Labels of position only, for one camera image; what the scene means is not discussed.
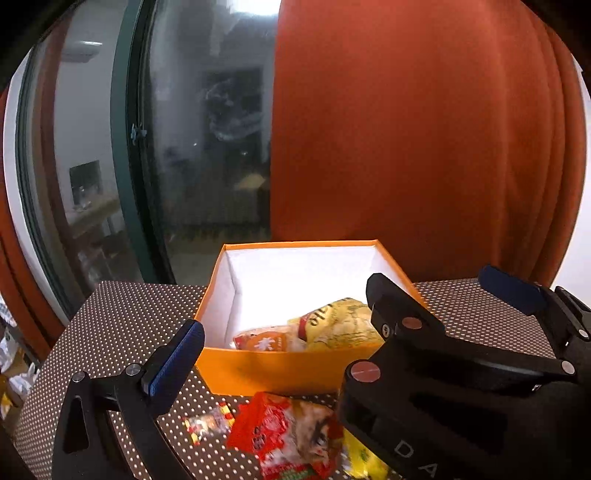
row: yellow plastic bag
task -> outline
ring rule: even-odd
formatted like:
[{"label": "yellow plastic bag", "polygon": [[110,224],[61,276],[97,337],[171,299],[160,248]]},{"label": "yellow plastic bag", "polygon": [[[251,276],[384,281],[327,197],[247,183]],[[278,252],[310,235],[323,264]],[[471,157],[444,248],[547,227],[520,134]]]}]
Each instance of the yellow plastic bag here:
[{"label": "yellow plastic bag", "polygon": [[388,465],[370,452],[351,432],[344,430],[343,470],[354,478],[386,480]]},{"label": "yellow plastic bag", "polygon": [[381,345],[384,341],[371,324],[371,310],[359,300],[345,298],[291,319],[308,350]]}]

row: blue gripper pad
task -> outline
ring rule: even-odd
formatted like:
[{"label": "blue gripper pad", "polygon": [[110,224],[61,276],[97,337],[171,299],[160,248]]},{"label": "blue gripper pad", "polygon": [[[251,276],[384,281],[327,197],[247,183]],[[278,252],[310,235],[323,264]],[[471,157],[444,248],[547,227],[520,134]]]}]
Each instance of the blue gripper pad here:
[{"label": "blue gripper pad", "polygon": [[188,320],[168,345],[160,347],[165,349],[172,346],[174,350],[148,385],[152,411],[163,415],[170,410],[204,345],[203,325],[201,322]]},{"label": "blue gripper pad", "polygon": [[480,270],[478,282],[484,290],[524,315],[533,315],[546,307],[546,301],[536,285],[513,277],[491,265]]}]

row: brown polka dot surface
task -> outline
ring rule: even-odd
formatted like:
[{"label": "brown polka dot surface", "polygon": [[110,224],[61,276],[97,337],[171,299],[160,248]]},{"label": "brown polka dot surface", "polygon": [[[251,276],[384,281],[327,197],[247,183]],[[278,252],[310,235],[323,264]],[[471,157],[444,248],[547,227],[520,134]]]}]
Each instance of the brown polka dot surface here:
[{"label": "brown polka dot surface", "polygon": [[[536,320],[525,317],[484,292],[475,279],[420,283],[417,288],[449,335],[553,358]],[[156,348],[167,343],[182,323],[192,318],[204,287],[103,282],[86,301],[45,361],[22,410],[15,445],[40,480],[51,478],[51,453],[66,388],[80,370],[91,377],[119,374],[127,365],[143,364]],[[334,407],[332,395],[308,400]],[[225,437],[193,446],[181,423],[183,416],[207,413],[221,401],[236,411],[244,397],[221,397],[207,389],[193,371],[172,409],[158,418],[170,445],[188,470],[200,480],[259,479],[254,456],[225,446]],[[138,479],[150,478],[118,413],[111,418],[121,449]],[[333,479],[348,478],[340,471]]]}]

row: snack bag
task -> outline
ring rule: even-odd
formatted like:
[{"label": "snack bag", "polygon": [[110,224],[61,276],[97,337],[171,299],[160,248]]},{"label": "snack bag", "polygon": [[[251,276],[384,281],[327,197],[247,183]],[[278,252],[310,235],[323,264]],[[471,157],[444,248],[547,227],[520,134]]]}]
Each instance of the snack bag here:
[{"label": "snack bag", "polygon": [[252,352],[298,352],[306,348],[306,343],[297,336],[295,325],[246,330],[236,335],[233,342],[238,350]]},{"label": "snack bag", "polygon": [[386,480],[388,465],[370,452],[351,432],[344,430],[343,470],[354,478]]},{"label": "snack bag", "polygon": [[382,345],[382,337],[371,324],[371,310],[359,300],[345,298],[288,321],[297,325],[298,337],[308,350]]},{"label": "snack bag", "polygon": [[234,421],[230,408],[222,402],[205,415],[184,417],[183,425],[191,436],[193,445],[199,445],[206,436],[229,432]]},{"label": "snack bag", "polygon": [[228,436],[228,446],[259,455],[265,479],[326,478],[335,467],[342,429],[328,407],[257,393]]}]

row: open gift box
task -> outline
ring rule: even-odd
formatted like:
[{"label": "open gift box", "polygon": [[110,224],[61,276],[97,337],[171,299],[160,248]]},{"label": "open gift box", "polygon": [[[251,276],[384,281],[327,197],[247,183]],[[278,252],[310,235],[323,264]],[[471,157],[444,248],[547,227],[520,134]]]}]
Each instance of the open gift box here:
[{"label": "open gift box", "polygon": [[225,245],[195,319],[205,348],[196,366],[220,395],[330,393],[349,363],[377,346],[314,352],[251,352],[231,347],[244,330],[285,325],[327,303],[352,297],[367,303],[365,285],[383,273],[422,302],[398,264],[377,241],[276,242]]}]

